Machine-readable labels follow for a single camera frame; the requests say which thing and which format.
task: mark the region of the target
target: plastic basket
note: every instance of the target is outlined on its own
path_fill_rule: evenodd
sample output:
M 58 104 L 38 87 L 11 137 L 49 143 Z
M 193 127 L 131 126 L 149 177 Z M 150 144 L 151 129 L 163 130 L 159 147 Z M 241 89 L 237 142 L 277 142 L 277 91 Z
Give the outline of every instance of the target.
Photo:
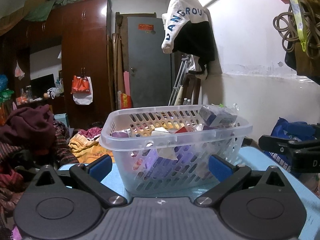
M 203 122 L 201 106 L 160 106 L 112 112 L 101 132 L 100 144 L 113 151 L 127 191 L 135 195 L 167 192 L 216 181 L 208 170 L 212 154 L 236 158 L 252 126 L 238 117 L 236 127 L 147 136 L 153 127 L 177 129 Z M 114 138 L 111 133 L 130 128 L 141 137 Z M 172 147 L 178 160 L 159 157 L 157 151 Z

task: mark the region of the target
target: pile of clothes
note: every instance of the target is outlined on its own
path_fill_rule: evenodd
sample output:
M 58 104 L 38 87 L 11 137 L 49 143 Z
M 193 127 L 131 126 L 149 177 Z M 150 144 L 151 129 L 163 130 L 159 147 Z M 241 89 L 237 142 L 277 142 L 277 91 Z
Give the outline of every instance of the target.
M 72 153 L 80 163 L 91 163 L 103 155 L 110 155 L 112 162 L 114 158 L 112 151 L 103 148 L 99 144 L 102 128 L 93 127 L 89 130 L 80 129 L 69 142 Z
M 0 239 L 12 239 L 13 210 L 28 186 L 15 168 L 79 163 L 67 144 L 69 130 L 54 119 L 49 105 L 11 112 L 0 128 Z

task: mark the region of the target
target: metal screw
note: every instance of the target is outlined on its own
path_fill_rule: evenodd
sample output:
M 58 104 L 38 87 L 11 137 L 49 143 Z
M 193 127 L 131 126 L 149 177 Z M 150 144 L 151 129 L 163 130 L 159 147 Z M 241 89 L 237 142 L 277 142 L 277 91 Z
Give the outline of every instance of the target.
M 83 163 L 76 164 L 77 167 L 80 167 L 82 170 L 85 169 L 85 165 Z
M 212 199 L 209 197 L 199 197 L 197 198 L 197 203 L 201 206 L 207 206 L 212 203 Z
M 124 202 L 124 198 L 121 196 L 113 196 L 109 198 L 109 202 L 113 205 L 120 205 Z

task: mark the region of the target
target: red sign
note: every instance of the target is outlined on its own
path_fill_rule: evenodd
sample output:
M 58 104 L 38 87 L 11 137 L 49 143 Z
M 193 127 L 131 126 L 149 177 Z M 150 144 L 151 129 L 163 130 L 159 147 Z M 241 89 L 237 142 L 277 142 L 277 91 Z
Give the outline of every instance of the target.
M 143 31 L 153 31 L 153 25 L 152 24 L 139 24 L 138 29 Z

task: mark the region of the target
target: light blue tabletop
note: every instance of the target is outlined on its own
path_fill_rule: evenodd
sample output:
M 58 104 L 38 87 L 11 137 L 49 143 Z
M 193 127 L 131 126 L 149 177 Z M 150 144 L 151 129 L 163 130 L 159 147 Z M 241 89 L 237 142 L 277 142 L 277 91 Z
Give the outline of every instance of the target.
M 265 171 L 270 165 L 278 165 L 276 162 L 265 156 L 261 151 L 254 147 L 242 147 L 238 153 L 237 160 L 232 164 L 236 165 L 243 163 L 249 166 L 252 170 Z M 68 170 L 73 164 L 64 165 L 60 170 Z M 307 221 L 300 234 L 299 240 L 320 240 L 320 199 L 317 198 L 309 189 L 307 189 L 299 180 L 297 180 L 290 173 L 280 167 L 285 174 L 294 190 L 297 192 L 299 198 L 307 210 Z M 116 164 L 113 164 L 112 171 L 102 180 L 102 184 L 114 190 L 118 194 L 124 196 L 128 201 L 131 200 L 132 194 L 124 189 L 121 177 L 119 175 Z M 214 184 L 207 184 L 201 188 L 189 188 L 174 192 L 167 192 L 156 195 L 156 197 L 179 197 L 189 196 L 192 200 L 208 189 L 214 187 Z

